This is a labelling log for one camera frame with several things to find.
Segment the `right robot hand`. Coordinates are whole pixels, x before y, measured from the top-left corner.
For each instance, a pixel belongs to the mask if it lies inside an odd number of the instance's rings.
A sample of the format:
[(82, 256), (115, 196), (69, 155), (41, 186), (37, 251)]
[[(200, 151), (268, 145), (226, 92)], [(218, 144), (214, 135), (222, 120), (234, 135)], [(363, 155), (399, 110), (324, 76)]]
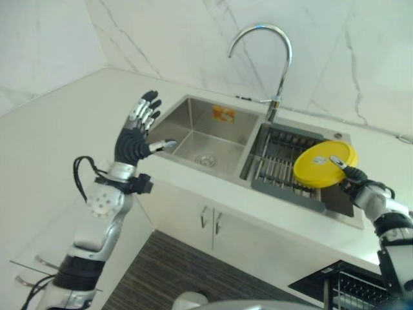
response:
[(345, 177), (339, 183), (340, 189), (348, 195), (356, 195), (362, 186), (367, 182), (367, 175), (356, 167), (348, 166), (344, 161), (337, 156), (331, 156), (330, 161), (338, 166)]

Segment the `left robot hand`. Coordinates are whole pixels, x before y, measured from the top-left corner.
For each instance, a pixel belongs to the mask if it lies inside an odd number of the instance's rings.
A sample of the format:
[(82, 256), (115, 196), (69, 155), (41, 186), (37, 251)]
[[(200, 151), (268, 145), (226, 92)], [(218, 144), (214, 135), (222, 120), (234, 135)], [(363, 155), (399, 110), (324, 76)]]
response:
[(115, 162), (136, 166), (139, 160), (177, 144), (174, 139), (147, 142), (150, 128), (161, 115), (162, 101), (157, 98), (158, 94), (156, 90), (146, 92), (126, 117), (114, 149)]

